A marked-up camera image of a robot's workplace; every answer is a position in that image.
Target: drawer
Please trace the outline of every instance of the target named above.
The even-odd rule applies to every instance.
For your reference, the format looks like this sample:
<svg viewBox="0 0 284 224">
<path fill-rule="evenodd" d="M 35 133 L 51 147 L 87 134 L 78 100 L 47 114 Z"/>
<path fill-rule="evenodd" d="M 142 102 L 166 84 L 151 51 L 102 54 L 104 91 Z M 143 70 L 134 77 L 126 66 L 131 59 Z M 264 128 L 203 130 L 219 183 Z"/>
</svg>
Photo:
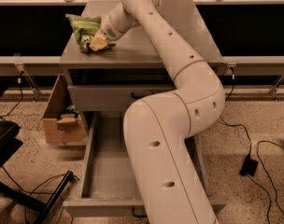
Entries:
<svg viewBox="0 0 284 224">
<path fill-rule="evenodd" d="M 121 113 L 93 112 L 80 192 L 65 201 L 72 217 L 145 215 L 123 139 Z"/>
<path fill-rule="evenodd" d="M 136 99 L 158 92 L 171 91 L 172 85 L 69 86 L 79 111 L 123 112 Z"/>
</svg>

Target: black drawer handle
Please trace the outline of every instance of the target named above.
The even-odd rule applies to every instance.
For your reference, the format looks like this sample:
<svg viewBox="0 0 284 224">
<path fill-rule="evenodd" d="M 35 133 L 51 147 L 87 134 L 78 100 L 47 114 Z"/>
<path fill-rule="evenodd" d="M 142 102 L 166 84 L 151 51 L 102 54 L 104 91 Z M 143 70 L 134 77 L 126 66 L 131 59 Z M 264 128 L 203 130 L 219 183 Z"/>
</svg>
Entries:
<svg viewBox="0 0 284 224">
<path fill-rule="evenodd" d="M 147 215 L 137 215 L 135 213 L 135 208 L 134 207 L 132 207 L 132 216 L 136 217 L 136 218 L 147 218 L 148 217 Z"/>
<path fill-rule="evenodd" d="M 147 95 L 144 95 L 144 96 L 137 96 L 135 95 L 134 92 L 132 92 L 132 98 L 135 99 L 135 100 L 139 100 L 139 99 L 142 99 L 143 97 L 146 97 Z"/>
</svg>

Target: brown box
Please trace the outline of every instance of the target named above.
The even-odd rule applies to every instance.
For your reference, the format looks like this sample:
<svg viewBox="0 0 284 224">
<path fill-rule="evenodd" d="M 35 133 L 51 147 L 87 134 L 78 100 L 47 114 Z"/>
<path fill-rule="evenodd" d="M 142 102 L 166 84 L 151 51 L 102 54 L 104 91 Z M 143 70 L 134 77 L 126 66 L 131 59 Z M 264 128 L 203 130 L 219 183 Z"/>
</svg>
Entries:
<svg viewBox="0 0 284 224">
<path fill-rule="evenodd" d="M 43 126 L 47 143 L 82 142 L 86 136 L 81 119 L 63 115 L 70 105 L 67 81 L 59 75 L 43 115 Z"/>
</svg>

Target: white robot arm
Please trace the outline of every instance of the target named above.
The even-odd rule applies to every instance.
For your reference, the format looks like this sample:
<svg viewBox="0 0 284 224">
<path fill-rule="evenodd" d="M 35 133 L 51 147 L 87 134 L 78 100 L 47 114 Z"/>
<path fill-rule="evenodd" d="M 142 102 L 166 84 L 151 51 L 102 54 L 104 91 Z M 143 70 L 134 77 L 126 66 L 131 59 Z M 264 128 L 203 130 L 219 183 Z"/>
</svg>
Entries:
<svg viewBox="0 0 284 224">
<path fill-rule="evenodd" d="M 216 224 L 184 140 L 219 118 L 224 90 L 204 59 L 157 12 L 160 4 L 121 0 L 102 23 L 101 33 L 116 40 L 138 22 L 176 86 L 128 108 L 125 144 L 151 224 Z"/>
</svg>

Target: green bag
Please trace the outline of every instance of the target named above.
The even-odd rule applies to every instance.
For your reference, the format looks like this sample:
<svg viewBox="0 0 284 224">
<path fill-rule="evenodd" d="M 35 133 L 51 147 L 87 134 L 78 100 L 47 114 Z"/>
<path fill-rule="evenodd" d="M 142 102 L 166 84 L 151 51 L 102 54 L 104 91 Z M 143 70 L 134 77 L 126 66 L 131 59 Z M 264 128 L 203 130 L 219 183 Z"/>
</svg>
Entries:
<svg viewBox="0 0 284 224">
<path fill-rule="evenodd" d="M 93 52 L 89 45 L 92 42 L 94 35 L 101 27 L 102 18 L 84 18 L 72 14 L 66 14 L 66 17 L 73 29 L 79 49 L 82 52 Z M 111 49 L 112 47 L 115 47 L 115 43 L 107 44 L 107 46 L 101 50 Z"/>
</svg>

